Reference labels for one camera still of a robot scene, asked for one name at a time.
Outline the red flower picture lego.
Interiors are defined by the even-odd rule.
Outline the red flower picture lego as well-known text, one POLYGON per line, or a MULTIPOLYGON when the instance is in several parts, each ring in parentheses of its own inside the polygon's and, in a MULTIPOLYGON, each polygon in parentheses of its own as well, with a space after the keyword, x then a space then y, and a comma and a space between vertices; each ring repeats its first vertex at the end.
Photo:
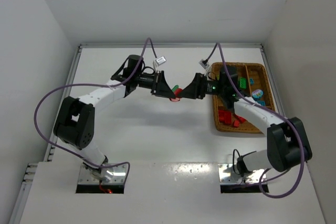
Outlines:
POLYGON ((179 102, 180 101, 180 97, 179 97, 179 94, 182 92, 183 90, 181 88, 177 88, 175 91, 174 91, 174 94, 175 94, 175 98, 170 98, 170 101, 171 102, 179 102))

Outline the red long lego brick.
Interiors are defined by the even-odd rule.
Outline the red long lego brick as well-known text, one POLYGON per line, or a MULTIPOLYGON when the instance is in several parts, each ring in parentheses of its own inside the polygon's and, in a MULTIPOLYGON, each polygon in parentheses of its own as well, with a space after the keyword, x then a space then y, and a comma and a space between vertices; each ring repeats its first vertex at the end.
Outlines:
POLYGON ((227 110, 218 110, 218 120, 224 125, 232 125, 232 113, 227 110))

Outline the green long lego brick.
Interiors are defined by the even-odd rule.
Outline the green long lego brick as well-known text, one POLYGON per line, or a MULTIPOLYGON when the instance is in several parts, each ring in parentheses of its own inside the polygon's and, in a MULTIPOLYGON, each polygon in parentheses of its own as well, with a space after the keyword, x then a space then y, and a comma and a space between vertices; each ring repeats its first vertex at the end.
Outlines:
POLYGON ((247 79, 244 77, 240 77, 238 80, 240 89, 247 89, 247 79))

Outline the blue lego brick from stack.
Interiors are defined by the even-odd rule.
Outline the blue lego brick from stack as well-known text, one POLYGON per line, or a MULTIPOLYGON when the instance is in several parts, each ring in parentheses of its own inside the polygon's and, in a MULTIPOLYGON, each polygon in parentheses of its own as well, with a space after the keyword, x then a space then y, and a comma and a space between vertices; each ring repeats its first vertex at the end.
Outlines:
POLYGON ((261 105, 261 106, 266 106, 266 104, 265 104, 265 101, 256 101, 259 105, 261 105))

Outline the small red lego brick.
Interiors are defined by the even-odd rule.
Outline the small red lego brick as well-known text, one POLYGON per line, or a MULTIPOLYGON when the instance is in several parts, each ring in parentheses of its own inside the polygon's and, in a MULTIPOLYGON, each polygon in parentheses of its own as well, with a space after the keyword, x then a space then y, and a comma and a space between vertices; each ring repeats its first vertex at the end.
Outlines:
POLYGON ((243 118, 243 117, 241 117, 241 116, 234 115, 234 117, 235 117, 235 119, 236 119, 240 124, 246 122, 246 119, 243 118))

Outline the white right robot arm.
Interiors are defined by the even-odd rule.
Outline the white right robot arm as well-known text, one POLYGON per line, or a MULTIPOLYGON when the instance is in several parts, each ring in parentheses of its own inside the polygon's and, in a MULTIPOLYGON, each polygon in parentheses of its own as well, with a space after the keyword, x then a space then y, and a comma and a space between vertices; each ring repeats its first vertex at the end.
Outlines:
POLYGON ((312 159, 312 150, 303 122, 285 118, 266 107, 258 105, 251 95, 239 87, 240 77, 236 67, 222 67, 217 80, 208 80, 196 73, 193 81, 180 93, 180 98, 202 99, 206 95, 219 97, 227 110, 243 117, 267 139, 267 148, 240 156, 235 168, 240 176, 259 169, 284 172, 312 159))

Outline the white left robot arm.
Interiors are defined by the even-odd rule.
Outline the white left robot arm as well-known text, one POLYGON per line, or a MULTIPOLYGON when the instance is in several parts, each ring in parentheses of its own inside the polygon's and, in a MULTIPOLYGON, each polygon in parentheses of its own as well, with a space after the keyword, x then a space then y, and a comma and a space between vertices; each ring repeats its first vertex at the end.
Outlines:
POLYGON ((144 61, 138 55, 129 55, 106 87, 78 98, 64 98, 54 126, 54 134, 70 145, 83 159, 87 169, 102 177, 109 169, 108 158, 93 140, 95 117, 112 103, 127 97, 137 87, 149 89, 152 95, 175 99, 164 72, 146 73, 144 61))

